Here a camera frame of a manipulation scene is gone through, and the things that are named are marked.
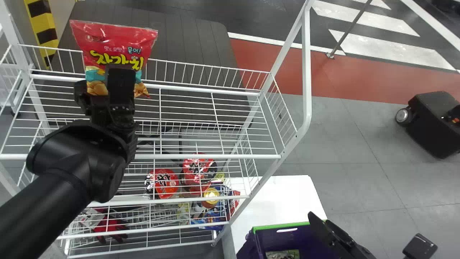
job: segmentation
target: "wire shelf rack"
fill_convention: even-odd
[[[310,55],[305,50],[310,48],[311,4],[304,3],[270,72],[147,60],[142,81],[150,97],[135,99],[135,159],[116,195],[104,204],[91,202],[57,238],[68,258],[220,240],[310,125]],[[82,51],[22,44],[8,15],[2,17],[9,45],[0,58],[0,84],[5,86],[0,88],[0,114],[11,106],[13,118],[0,142],[0,160],[17,161],[14,167],[21,170],[8,170],[11,180],[0,172],[0,180],[14,195],[35,179],[24,162],[32,146],[89,117],[73,96],[74,83],[85,79]],[[297,128],[275,75],[300,28],[304,118]],[[213,159],[215,176],[206,183],[186,182],[185,159]],[[257,170],[260,159],[271,163],[266,172]],[[178,178],[168,198],[156,188],[146,190],[147,174],[158,169]],[[210,188],[218,194],[210,196]],[[203,209],[211,201],[215,205]]]
[[[35,53],[32,56],[40,50],[54,50],[57,55],[51,64],[60,64],[60,70],[65,71],[65,65],[75,63],[71,66],[72,72],[56,68],[52,71],[40,67],[31,69],[34,80],[20,102],[21,116],[15,117],[0,150],[2,155],[25,158],[38,139],[72,121],[88,118],[73,98],[73,82],[84,77],[83,73],[77,73],[83,69],[81,51],[21,47],[35,48],[31,50]],[[149,62],[155,65],[147,68],[154,67],[154,70],[148,73],[149,69],[145,68],[147,79],[144,81],[155,84],[146,83],[150,98],[135,100],[134,118],[141,140],[156,144],[139,145],[138,159],[200,157],[197,153],[221,158],[277,159],[297,132],[276,80],[269,72],[155,59]],[[170,66],[171,75],[167,73]],[[164,72],[159,72],[159,67],[163,67]],[[189,68],[192,72],[187,79],[183,75]],[[196,82],[195,71],[200,74]],[[270,77],[270,89],[261,95],[260,88]],[[237,148],[242,148],[242,153],[235,153]]]
[[[57,240],[68,258],[212,243],[215,230],[229,224],[230,205],[218,203],[212,215],[195,209],[196,202],[87,208]]]

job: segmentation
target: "red snack bag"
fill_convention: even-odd
[[[172,170],[160,168],[147,174],[144,185],[147,193],[152,194],[155,186],[155,194],[168,199],[179,190],[179,178]]]
[[[182,164],[184,183],[199,185],[210,183],[217,173],[217,164],[213,159],[185,159]]]
[[[83,51],[87,91],[92,95],[107,95],[105,65],[120,64],[136,71],[134,97],[149,96],[141,81],[142,68],[147,63],[158,31],[70,20],[78,46]]]

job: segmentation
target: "floor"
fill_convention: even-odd
[[[233,38],[238,66],[257,70],[270,69],[278,41],[302,4],[110,2],[221,22]],[[315,1],[310,12],[313,49],[333,48],[364,2]],[[418,232],[439,246],[433,258],[458,257],[460,156],[433,158],[394,121],[396,111],[417,93],[445,90],[460,100],[458,27],[447,25],[455,23],[424,0],[373,0],[339,49],[342,55],[327,59],[323,52],[312,52],[312,123],[276,175],[309,175],[328,218],[378,259],[402,258],[402,249]],[[277,75],[297,124],[302,122],[300,53],[293,46]],[[2,126],[8,116],[0,117]],[[12,171],[17,166],[5,165]],[[259,163],[259,172],[267,166]],[[107,258],[177,258],[178,252],[183,250]],[[188,252],[187,258],[222,258],[220,246]]]

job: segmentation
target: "metal pole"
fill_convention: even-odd
[[[334,58],[334,53],[337,51],[337,49],[339,48],[339,46],[342,44],[342,42],[345,40],[345,38],[347,37],[347,35],[350,33],[350,31],[353,29],[353,27],[355,26],[355,24],[358,22],[359,18],[361,18],[361,15],[364,13],[364,10],[371,4],[372,0],[368,0],[364,6],[362,7],[361,11],[359,11],[358,15],[356,15],[355,19],[353,20],[353,22],[351,22],[351,25],[350,27],[348,28],[348,30],[342,35],[342,37],[340,38],[340,40],[337,42],[337,45],[335,45],[334,49],[331,51],[331,53],[326,53],[326,56],[330,59],[333,59]]]

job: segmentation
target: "red floor stripe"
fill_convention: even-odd
[[[231,39],[238,67],[269,71],[280,46]],[[302,94],[302,50],[291,48],[276,81],[284,94]],[[311,52],[314,96],[407,103],[415,94],[444,90],[460,100],[460,74]]]

